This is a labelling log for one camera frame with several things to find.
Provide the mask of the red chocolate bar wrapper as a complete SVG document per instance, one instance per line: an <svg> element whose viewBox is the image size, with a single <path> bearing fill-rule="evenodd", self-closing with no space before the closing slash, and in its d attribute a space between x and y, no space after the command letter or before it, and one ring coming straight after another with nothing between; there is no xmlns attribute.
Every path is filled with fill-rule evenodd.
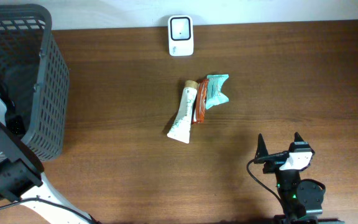
<svg viewBox="0 0 358 224"><path fill-rule="evenodd" d="M208 79L201 80L193 109L192 124L203 123L206 111L206 96L208 92Z"/></svg>

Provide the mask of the light green wipes packet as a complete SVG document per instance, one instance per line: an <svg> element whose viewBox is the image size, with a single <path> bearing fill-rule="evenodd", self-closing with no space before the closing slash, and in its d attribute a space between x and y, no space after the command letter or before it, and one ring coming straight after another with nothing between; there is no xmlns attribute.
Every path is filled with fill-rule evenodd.
<svg viewBox="0 0 358 224"><path fill-rule="evenodd" d="M229 78L228 74L207 75L208 87L206 95L206 109L229 102L229 98L222 92L225 81Z"/></svg>

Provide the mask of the white tube with gold cap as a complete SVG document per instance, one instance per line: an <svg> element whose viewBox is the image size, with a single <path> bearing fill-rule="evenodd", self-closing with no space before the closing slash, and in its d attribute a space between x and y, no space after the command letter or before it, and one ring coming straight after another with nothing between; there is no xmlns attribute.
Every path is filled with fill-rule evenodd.
<svg viewBox="0 0 358 224"><path fill-rule="evenodd" d="M167 136L171 139L188 144L190 142L193 105L198 92L198 83L187 80L183 88L180 106L176 118Z"/></svg>

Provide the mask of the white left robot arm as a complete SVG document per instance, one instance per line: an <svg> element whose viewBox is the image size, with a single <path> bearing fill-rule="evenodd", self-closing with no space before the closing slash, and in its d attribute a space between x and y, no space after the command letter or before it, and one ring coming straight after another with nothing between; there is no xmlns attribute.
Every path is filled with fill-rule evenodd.
<svg viewBox="0 0 358 224"><path fill-rule="evenodd" d="M0 200L7 208L23 205L49 223L96 223L48 181L40 159L5 125L7 108L0 99Z"/></svg>

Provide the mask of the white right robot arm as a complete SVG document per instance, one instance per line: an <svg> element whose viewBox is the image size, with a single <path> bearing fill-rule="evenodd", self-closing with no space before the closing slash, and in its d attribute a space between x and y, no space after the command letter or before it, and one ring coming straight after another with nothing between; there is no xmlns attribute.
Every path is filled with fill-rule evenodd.
<svg viewBox="0 0 358 224"><path fill-rule="evenodd" d="M342 223L337 218L320 219L323 213L322 204L326 193L326 186L313 179L302 179L300 172L307 169L315 151L304 141L299 133L294 134L294 141L288 150L269 154L261 134L258 135L255 157L246 166L250 171L251 163L263 164L264 174L275 174L277 192L268 188L251 172L249 175L264 189L273 194L282 207L283 213L275 215L272 223Z"/></svg>

